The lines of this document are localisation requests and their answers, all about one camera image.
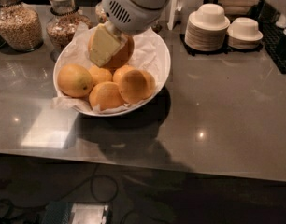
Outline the white gripper with vents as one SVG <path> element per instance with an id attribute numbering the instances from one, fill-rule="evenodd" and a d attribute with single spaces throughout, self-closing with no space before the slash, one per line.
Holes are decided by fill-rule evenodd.
<path id="1" fill-rule="evenodd" d="M 111 22 L 98 24 L 88 43 L 90 60 L 106 65 L 126 44 L 123 34 L 136 35 L 148 30 L 161 16 L 168 0 L 102 0 Z"/>

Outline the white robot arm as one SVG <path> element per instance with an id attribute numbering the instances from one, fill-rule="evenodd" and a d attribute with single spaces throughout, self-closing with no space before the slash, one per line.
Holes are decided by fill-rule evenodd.
<path id="1" fill-rule="evenodd" d="M 169 0 L 102 0 L 107 21 L 93 29 L 89 57 L 106 65 L 127 42 L 128 35 L 145 32 L 160 18 Z"/>

